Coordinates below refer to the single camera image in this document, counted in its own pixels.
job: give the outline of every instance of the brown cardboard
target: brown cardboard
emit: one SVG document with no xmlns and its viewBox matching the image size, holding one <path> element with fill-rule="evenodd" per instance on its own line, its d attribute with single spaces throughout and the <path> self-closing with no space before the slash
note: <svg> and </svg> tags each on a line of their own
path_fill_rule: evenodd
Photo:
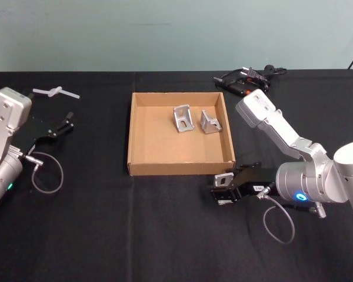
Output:
<svg viewBox="0 0 353 282">
<path fill-rule="evenodd" d="M 179 133 L 173 107 L 189 104 L 195 129 Z M 223 130 L 205 134 L 201 110 Z M 218 174 L 235 164 L 221 92 L 133 93 L 128 142 L 130 175 Z"/>
</svg>

